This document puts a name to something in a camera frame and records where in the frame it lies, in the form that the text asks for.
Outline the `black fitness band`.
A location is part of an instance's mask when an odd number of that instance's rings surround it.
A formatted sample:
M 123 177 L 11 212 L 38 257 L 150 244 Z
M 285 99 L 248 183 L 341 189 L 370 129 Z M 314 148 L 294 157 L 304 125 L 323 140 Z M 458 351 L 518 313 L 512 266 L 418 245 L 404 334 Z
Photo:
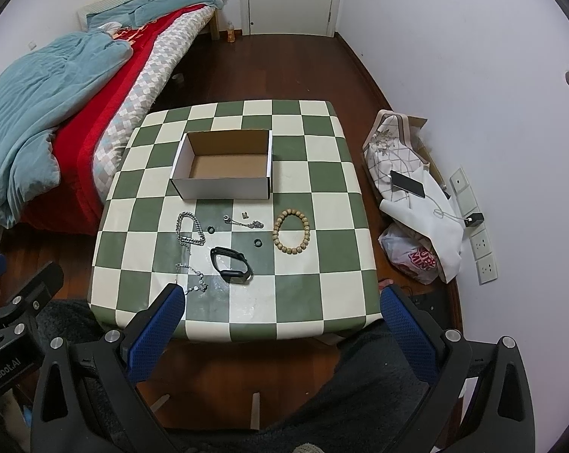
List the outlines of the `black fitness band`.
M 210 257 L 211 265 L 225 282 L 244 284 L 254 275 L 250 263 L 240 251 L 215 247 L 211 248 Z

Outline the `white plastic shopping bag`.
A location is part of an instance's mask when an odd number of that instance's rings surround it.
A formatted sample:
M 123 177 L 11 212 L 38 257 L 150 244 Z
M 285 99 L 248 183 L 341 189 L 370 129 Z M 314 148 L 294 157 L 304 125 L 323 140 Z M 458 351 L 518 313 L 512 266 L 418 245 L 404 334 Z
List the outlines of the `white plastic shopping bag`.
M 437 256 L 397 224 L 379 236 L 379 245 L 389 262 L 406 276 L 427 285 L 439 277 Z

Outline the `red bed sheet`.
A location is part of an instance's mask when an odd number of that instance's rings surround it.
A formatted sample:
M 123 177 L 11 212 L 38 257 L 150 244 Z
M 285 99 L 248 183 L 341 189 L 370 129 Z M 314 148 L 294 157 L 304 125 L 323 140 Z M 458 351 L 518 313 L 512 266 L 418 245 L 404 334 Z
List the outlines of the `red bed sheet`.
M 16 224 L 60 233 L 96 233 L 107 197 L 99 199 L 92 177 L 95 146 L 125 99 L 126 87 L 135 81 L 134 73 L 142 69 L 158 33 L 179 15 L 204 6 L 208 5 L 175 10 L 137 30 L 119 28 L 116 34 L 96 30 L 131 44 L 133 55 L 76 114 L 58 126 L 52 147 L 60 168 L 60 182 L 27 202 Z

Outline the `black charger plug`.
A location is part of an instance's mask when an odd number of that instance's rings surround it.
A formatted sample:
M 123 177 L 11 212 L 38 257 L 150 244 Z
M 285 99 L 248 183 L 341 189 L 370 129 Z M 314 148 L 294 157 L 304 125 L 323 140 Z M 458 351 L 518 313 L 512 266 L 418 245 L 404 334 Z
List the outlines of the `black charger plug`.
M 484 215 L 481 212 L 474 212 L 464 219 L 464 225 L 466 225 L 467 228 L 474 228 L 480 226 L 484 220 Z

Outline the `black smartphone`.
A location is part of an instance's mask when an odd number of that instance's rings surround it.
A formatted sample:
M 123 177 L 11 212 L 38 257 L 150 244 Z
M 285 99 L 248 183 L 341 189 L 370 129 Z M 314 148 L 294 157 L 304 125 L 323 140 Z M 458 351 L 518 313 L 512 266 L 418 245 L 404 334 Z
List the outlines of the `black smartphone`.
M 424 199 L 426 197 L 424 185 L 411 177 L 405 176 L 399 172 L 390 170 L 390 179 L 392 186 L 396 189 L 404 190 Z

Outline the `green white checkered tablecloth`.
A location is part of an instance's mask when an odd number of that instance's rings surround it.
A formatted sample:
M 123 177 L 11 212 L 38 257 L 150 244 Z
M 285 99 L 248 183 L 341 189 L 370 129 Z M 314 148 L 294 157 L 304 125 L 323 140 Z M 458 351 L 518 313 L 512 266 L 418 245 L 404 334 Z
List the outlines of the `green white checkered tablecloth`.
M 273 135 L 270 199 L 181 199 L 170 177 L 183 135 L 240 129 Z M 225 282 L 215 247 L 243 253 L 253 277 Z M 192 341 L 298 339 L 379 318 L 372 237 L 330 103 L 199 104 L 153 112 L 134 130 L 99 226 L 90 307 L 122 327 L 168 283 L 186 290 L 177 335 Z

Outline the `teal blue blanket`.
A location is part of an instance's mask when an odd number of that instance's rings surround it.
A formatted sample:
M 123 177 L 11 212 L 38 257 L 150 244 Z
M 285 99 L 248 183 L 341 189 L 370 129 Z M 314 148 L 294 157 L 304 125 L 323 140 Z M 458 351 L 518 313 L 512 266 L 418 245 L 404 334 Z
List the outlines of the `teal blue blanket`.
M 73 32 L 23 55 L 0 76 L 0 225 L 13 227 L 27 202 L 56 187 L 52 139 L 133 55 L 102 31 Z

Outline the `white cardboard box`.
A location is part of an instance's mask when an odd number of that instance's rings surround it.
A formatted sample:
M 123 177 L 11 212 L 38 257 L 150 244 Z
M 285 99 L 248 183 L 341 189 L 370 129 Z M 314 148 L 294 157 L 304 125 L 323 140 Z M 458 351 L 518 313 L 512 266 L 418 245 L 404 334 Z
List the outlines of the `white cardboard box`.
M 273 135 L 268 130 L 189 132 L 171 184 L 184 200 L 270 199 Z

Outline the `checkered pattern mattress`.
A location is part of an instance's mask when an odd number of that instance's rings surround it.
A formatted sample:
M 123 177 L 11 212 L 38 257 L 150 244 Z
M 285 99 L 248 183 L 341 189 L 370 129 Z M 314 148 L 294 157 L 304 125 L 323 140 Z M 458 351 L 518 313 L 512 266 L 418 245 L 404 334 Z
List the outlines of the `checkered pattern mattress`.
M 134 73 L 135 81 L 126 87 L 125 99 L 95 146 L 92 177 L 99 199 L 106 199 L 133 131 L 143 123 L 175 66 L 216 13 L 213 6 L 185 12 L 158 33 L 142 69 Z

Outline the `small orange bottle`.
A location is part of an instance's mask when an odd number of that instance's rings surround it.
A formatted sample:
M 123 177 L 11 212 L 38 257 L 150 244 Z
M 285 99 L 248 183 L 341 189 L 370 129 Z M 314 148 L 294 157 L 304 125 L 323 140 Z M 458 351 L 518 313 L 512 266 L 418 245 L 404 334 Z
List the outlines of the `small orange bottle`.
M 227 42 L 234 43 L 235 42 L 235 29 L 233 23 L 229 22 L 227 25 Z

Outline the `teal pillow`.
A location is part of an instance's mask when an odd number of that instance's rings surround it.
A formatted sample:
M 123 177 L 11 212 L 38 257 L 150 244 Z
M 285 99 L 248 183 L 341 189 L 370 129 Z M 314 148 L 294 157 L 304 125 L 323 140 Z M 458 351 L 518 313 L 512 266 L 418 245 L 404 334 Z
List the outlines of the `teal pillow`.
M 87 29 L 99 29 L 105 23 L 119 23 L 122 27 L 139 29 L 146 23 L 164 17 L 175 10 L 204 4 L 222 9 L 223 0 L 129 0 L 99 12 L 86 15 Z

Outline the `white wall sockets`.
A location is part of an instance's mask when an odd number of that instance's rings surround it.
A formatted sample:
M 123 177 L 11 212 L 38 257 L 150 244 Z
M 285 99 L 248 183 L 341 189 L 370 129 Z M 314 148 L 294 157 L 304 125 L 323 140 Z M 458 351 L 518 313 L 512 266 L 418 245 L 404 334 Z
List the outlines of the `white wall sockets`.
M 486 229 L 485 215 L 464 169 L 459 167 L 449 178 L 460 216 L 464 220 L 464 232 L 469 241 L 481 285 L 498 277 L 493 245 Z

